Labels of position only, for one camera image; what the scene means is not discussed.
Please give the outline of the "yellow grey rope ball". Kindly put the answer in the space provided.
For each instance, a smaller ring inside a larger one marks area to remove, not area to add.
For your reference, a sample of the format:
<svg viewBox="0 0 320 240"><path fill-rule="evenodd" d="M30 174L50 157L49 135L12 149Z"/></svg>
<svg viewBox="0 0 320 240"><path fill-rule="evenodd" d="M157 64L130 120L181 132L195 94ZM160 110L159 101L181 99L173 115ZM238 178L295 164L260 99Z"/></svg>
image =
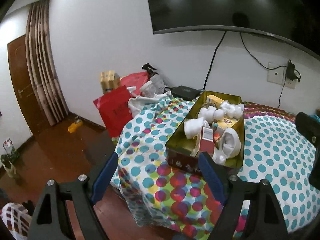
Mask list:
<svg viewBox="0 0 320 240"><path fill-rule="evenodd" d="M208 103L208 102L205 102L205 103L203 103L203 104L202 104L202 107L204 107L204 108L209 108L210 106L215 107L215 103Z"/></svg>

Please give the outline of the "clear plastic bag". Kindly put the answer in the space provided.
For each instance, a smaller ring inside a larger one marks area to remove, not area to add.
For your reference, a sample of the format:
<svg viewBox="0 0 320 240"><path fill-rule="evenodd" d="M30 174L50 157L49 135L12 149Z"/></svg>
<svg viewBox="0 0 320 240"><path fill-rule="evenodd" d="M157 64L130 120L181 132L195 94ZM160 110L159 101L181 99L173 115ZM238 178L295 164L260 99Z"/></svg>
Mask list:
<svg viewBox="0 0 320 240"><path fill-rule="evenodd" d="M244 113L244 104L240 103L238 105L235 105L233 103L229 103L226 100L220 104L220 109L223 110L224 116L226 116L230 119L239 120L243 116L243 113Z"/></svg>

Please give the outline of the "black power adapter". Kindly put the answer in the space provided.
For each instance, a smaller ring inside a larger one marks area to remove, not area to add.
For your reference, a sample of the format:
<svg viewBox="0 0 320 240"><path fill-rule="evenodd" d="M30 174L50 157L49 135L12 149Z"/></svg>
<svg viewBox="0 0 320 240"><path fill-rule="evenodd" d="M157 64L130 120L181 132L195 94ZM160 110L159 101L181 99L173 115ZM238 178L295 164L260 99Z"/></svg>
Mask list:
<svg viewBox="0 0 320 240"><path fill-rule="evenodd" d="M295 68L295 65L292 63L291 60L287 63L286 68L286 78L288 78L290 81L297 81L300 82L301 80L301 74L300 72Z"/></svg>

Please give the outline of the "checkered red white cloth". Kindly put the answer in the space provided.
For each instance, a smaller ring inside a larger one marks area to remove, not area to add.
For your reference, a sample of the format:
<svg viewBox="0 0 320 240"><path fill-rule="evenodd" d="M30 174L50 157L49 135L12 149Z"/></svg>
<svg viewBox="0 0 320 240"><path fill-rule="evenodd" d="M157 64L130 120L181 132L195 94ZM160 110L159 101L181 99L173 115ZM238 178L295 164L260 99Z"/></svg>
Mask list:
<svg viewBox="0 0 320 240"><path fill-rule="evenodd" d="M4 205L1 208L1 220L14 239L28 239L32 217L22 204Z"/></svg>

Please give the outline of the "red plastic bag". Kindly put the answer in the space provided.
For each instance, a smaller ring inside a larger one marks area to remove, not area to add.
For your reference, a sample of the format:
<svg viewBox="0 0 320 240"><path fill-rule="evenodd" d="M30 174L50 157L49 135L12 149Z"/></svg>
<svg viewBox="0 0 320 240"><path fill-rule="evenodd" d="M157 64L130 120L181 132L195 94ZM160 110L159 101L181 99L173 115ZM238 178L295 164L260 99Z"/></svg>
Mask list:
<svg viewBox="0 0 320 240"><path fill-rule="evenodd" d="M149 76L146 71L132 73L120 78L122 86L126 86L131 94L140 95L140 88L148 82Z"/></svg>

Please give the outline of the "black set-top box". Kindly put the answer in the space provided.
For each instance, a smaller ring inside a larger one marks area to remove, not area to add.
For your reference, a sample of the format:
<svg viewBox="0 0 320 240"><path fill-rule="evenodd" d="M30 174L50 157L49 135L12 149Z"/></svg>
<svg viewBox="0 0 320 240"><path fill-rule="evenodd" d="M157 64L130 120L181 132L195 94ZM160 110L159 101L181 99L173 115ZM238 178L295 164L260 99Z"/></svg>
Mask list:
<svg viewBox="0 0 320 240"><path fill-rule="evenodd" d="M183 100L194 100L199 96L200 90L193 89L187 86L178 86L171 89L172 96L175 98L182 98Z"/></svg>

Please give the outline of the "yellow floor object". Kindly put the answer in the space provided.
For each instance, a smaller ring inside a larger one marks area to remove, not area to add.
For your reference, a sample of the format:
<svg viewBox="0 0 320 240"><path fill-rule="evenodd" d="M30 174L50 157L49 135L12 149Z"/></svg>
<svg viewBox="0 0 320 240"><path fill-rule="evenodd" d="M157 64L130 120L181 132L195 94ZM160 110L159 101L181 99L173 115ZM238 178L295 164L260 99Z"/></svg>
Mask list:
<svg viewBox="0 0 320 240"><path fill-rule="evenodd" d="M69 127L68 132L74 133L76 130L83 125L83 121L81 119L76 119Z"/></svg>

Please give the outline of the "red cigarette box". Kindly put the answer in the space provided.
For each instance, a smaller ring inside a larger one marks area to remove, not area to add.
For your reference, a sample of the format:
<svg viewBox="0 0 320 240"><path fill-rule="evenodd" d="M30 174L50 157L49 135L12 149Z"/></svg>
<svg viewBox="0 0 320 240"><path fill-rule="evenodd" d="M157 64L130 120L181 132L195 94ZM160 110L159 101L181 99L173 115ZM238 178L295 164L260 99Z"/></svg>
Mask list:
<svg viewBox="0 0 320 240"><path fill-rule="evenodd" d="M215 141L214 131L208 127L202 127L199 135L198 152L207 152L211 157L214 155Z"/></svg>

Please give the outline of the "brown cardboard box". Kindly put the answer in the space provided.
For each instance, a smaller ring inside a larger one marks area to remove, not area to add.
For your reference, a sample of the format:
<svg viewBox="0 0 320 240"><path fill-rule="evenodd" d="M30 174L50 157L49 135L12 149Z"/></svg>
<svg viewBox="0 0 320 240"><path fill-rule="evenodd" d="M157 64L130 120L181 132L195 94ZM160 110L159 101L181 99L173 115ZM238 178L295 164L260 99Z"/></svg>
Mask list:
<svg viewBox="0 0 320 240"><path fill-rule="evenodd" d="M109 93L121 86L120 77L114 70L101 72L100 85L103 90L103 94Z"/></svg>

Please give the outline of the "brown curtain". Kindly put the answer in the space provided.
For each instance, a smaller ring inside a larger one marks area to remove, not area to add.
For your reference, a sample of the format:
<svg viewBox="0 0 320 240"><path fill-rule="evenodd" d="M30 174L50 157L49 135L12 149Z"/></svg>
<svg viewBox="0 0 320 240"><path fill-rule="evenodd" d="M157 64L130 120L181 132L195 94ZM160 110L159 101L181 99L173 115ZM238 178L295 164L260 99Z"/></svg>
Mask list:
<svg viewBox="0 0 320 240"><path fill-rule="evenodd" d="M57 78L49 37L49 0L31 4L26 33L27 68L40 109L51 126L69 115Z"/></svg>

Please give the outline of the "small potted plant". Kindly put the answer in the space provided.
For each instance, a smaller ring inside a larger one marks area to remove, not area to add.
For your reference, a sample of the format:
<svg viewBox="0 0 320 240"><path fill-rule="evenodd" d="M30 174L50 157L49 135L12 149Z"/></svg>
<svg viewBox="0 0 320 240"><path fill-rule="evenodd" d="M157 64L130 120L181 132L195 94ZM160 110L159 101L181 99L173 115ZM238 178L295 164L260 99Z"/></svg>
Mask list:
<svg viewBox="0 0 320 240"><path fill-rule="evenodd" d="M20 157L20 154L17 152L10 138L7 138L3 142L3 148L5 150L5 153L1 155L2 166L4 167L7 175L10 178L17 179L18 173L16 167L14 166L14 161L16 161Z"/></svg>

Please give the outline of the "brown wooden door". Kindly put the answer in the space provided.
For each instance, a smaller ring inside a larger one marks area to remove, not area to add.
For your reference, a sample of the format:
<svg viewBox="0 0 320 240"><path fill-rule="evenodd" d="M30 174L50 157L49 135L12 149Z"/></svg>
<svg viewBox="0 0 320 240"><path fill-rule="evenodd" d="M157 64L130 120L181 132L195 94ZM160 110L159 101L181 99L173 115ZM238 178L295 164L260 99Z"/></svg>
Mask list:
<svg viewBox="0 0 320 240"><path fill-rule="evenodd" d="M50 124L40 108L33 91L25 51L25 35L8 44L10 77L20 110L33 135L38 136Z"/></svg>

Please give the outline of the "small white sock bundle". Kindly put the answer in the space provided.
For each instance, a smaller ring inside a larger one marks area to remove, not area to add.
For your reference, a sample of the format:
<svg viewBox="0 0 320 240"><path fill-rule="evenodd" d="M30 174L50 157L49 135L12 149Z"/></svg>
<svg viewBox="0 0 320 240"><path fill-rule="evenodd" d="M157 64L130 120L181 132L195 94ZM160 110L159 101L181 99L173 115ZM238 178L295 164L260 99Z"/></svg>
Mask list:
<svg viewBox="0 0 320 240"><path fill-rule="evenodd" d="M202 107L197 117L204 118L204 120L211 123L214 120L222 120L224 118L224 111L222 109L217 109L214 106L209 106L208 108Z"/></svg>

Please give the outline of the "black spray bottle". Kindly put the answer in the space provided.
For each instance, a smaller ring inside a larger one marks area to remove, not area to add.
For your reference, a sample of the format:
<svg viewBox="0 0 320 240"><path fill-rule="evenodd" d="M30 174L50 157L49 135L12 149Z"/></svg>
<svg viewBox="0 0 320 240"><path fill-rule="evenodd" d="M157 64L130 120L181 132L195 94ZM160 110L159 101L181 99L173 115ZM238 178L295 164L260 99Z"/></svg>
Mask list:
<svg viewBox="0 0 320 240"><path fill-rule="evenodd" d="M164 94L166 84L161 76L156 72L156 68L151 66L149 63L146 63L142 66L142 70L147 71L149 80L157 89L157 94Z"/></svg>

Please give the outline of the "black wall television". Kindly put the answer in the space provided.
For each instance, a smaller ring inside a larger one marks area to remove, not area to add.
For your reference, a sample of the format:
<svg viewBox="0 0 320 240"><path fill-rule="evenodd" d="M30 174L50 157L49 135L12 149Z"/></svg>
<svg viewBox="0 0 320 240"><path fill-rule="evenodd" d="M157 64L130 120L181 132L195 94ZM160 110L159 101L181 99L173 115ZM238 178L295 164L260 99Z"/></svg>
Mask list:
<svg viewBox="0 0 320 240"><path fill-rule="evenodd" d="M319 0L148 0L148 5L154 34L236 31L319 58Z"/></svg>

